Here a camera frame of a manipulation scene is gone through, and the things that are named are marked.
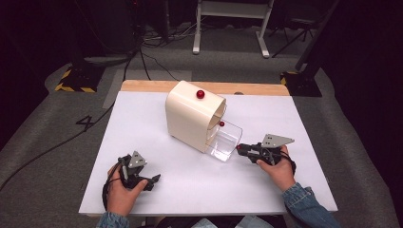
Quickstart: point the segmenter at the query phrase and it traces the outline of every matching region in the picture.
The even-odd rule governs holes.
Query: gray carpet floor
[[[282,32],[265,40],[271,52],[285,44]],[[178,77],[192,81],[279,84],[279,74],[294,69],[307,43],[297,41],[278,58],[263,59],[253,29],[212,29],[202,34],[199,55],[192,54],[191,36],[166,47],[143,47],[143,52],[169,71],[186,72]],[[153,59],[144,59],[151,79],[170,79]],[[125,66],[107,68],[96,93],[54,91],[67,67],[48,76],[49,95],[0,152],[0,183],[23,163],[80,132],[83,127],[77,121],[87,115],[93,120],[101,117]],[[128,78],[142,75],[140,55],[128,69]],[[336,219],[343,227],[399,227],[388,187],[338,106],[330,80],[322,70],[316,80],[322,98],[294,97],[294,101],[334,194]],[[95,227],[98,218],[79,215],[78,210],[109,115],[25,167],[6,185],[0,192],[1,227]],[[132,227],[143,220],[129,219]]]

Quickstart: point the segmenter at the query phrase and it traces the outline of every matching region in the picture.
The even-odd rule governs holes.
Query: black base
[[[291,96],[322,97],[314,79],[306,79],[303,72],[282,72],[279,75],[281,83],[287,86]]]
[[[96,92],[104,74],[104,67],[75,67],[70,66],[55,90],[74,92]]]

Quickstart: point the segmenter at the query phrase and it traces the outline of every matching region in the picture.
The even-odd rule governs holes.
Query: hand
[[[283,145],[280,150],[288,155],[287,146]],[[278,188],[283,192],[296,183],[296,180],[294,180],[291,163],[284,158],[281,158],[281,161],[274,166],[267,164],[262,160],[257,160],[257,164],[262,170],[270,175]]]
[[[107,211],[125,217],[128,215],[128,213],[130,213],[136,198],[147,186],[148,181],[142,180],[133,189],[127,190],[120,180],[120,167],[121,166],[118,166],[110,179],[111,181],[114,181],[109,184],[109,193],[107,195]],[[107,174],[109,175],[112,170],[113,167],[109,169]]]

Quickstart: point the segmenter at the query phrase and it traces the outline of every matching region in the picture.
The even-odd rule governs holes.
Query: table
[[[130,214],[152,217],[285,214],[281,192],[267,174],[247,158],[234,152],[227,162],[219,161],[168,135],[164,101],[166,92],[176,83],[124,82],[79,213],[94,216],[105,211],[101,193],[107,170],[118,157],[137,150],[148,162],[141,175],[150,178],[162,174],[162,177],[151,192],[141,193]],[[313,187],[318,201],[329,211],[337,210],[315,151],[285,86],[194,84],[213,92],[255,94],[258,87],[266,93],[221,94],[227,100],[223,118],[241,126],[241,143],[261,142],[266,133],[295,139],[288,147],[297,163],[297,181],[303,186]]]
[[[264,32],[266,31],[267,22],[270,18],[274,0],[268,0],[268,4],[246,4],[246,3],[231,3],[231,2],[211,2],[199,0],[197,9],[197,25],[195,41],[193,43],[193,53],[200,53],[201,45],[201,23],[202,15],[210,16],[226,16],[226,17],[242,17],[263,19],[260,31],[256,32],[261,54],[264,58],[269,58],[269,51],[263,40]]]

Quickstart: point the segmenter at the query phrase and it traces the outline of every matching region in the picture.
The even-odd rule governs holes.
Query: white metal stand
[[[268,4],[244,4],[228,2],[209,2],[199,0],[196,34],[193,44],[193,54],[200,53],[202,15],[210,15],[263,19],[260,31],[257,31],[256,35],[260,45],[261,54],[264,58],[269,58],[269,51],[267,50],[267,46],[264,43],[263,35],[267,27],[267,22],[269,21],[270,13],[272,11],[273,1],[274,0],[269,0]]]

